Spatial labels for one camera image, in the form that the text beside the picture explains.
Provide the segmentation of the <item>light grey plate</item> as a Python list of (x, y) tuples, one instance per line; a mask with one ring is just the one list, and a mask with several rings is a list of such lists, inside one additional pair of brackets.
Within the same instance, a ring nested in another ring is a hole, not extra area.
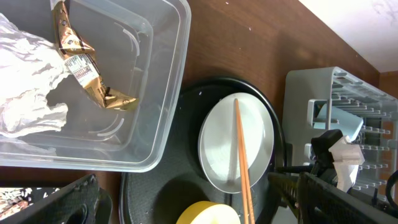
[(274, 125), (266, 106), (249, 93), (222, 98), (207, 114), (198, 137), (198, 156), (206, 178), (227, 194), (241, 192), (236, 128), (236, 103), (241, 114), (250, 185), (263, 176), (271, 163)]

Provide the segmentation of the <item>gold foil wrapper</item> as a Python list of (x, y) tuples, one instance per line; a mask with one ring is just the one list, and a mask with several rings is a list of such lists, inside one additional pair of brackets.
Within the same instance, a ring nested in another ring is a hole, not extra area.
[(106, 86), (95, 59), (95, 49), (75, 31), (69, 20), (68, 8), (63, 0), (50, 1), (55, 43), (64, 64), (86, 94), (99, 107), (129, 111), (139, 105), (137, 98)]

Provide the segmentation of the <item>yellow bowl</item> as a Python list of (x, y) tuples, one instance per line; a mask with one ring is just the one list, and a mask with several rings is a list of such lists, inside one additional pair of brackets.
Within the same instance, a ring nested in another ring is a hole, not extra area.
[(200, 201), (190, 205), (176, 224), (240, 224), (236, 211), (229, 205)]

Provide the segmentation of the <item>light blue cup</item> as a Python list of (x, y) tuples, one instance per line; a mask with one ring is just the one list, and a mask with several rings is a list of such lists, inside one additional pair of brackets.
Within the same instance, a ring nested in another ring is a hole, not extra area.
[[(316, 118), (326, 119), (327, 105), (315, 105), (312, 109), (314, 129), (326, 129), (324, 121), (315, 121)], [(330, 129), (339, 129), (344, 136), (349, 136), (350, 141), (353, 142), (363, 126), (363, 119), (353, 115), (349, 112), (341, 110), (335, 106), (331, 107), (331, 118), (338, 120), (338, 123), (331, 123)]]

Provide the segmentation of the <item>wooden chopstick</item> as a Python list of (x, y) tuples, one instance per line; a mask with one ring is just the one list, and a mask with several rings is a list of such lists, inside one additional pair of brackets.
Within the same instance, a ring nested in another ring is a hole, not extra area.
[(244, 223), (249, 224), (249, 210), (248, 210), (248, 198), (246, 192), (246, 169), (245, 169), (245, 160), (244, 160), (244, 139), (242, 134), (242, 124), (241, 124), (241, 116), (239, 110), (239, 102), (238, 99), (234, 99), (234, 106), (236, 111), (236, 129), (237, 129), (237, 141), (238, 141), (238, 154), (239, 154), (239, 170), (241, 174), (241, 190), (242, 190), (242, 198), (243, 198), (243, 212), (244, 212)]
[(246, 195), (247, 195), (247, 201), (248, 201), (248, 211), (249, 211), (249, 222), (251, 224), (255, 224), (255, 219), (254, 219), (254, 209), (252, 205), (252, 195), (251, 195), (251, 186), (250, 186), (250, 180), (249, 180), (249, 168), (248, 168), (248, 160), (246, 156), (246, 150), (243, 150), (243, 160), (244, 160), (244, 174), (245, 174), (245, 179), (246, 179)]

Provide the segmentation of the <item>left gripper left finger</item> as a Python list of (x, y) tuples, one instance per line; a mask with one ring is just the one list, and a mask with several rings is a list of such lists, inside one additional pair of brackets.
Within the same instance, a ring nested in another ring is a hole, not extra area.
[(1, 223), (109, 223), (112, 199), (94, 174), (86, 175)]

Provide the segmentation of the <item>food scraps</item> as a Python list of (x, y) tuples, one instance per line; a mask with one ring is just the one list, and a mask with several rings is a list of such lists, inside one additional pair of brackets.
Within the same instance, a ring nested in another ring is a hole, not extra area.
[(32, 203), (31, 188), (1, 187), (1, 220), (24, 210)]

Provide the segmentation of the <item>white tissue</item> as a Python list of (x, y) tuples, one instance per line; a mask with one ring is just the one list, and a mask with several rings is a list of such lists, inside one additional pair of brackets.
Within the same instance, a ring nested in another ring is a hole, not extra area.
[(47, 95), (70, 72), (53, 43), (19, 30), (1, 16), (1, 135), (18, 138), (60, 131), (68, 106), (49, 106)]

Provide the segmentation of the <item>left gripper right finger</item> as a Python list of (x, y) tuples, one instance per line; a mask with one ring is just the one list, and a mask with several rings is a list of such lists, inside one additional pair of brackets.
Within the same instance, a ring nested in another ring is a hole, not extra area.
[(298, 223), (397, 224), (397, 218), (337, 189), (313, 174), (268, 173)]

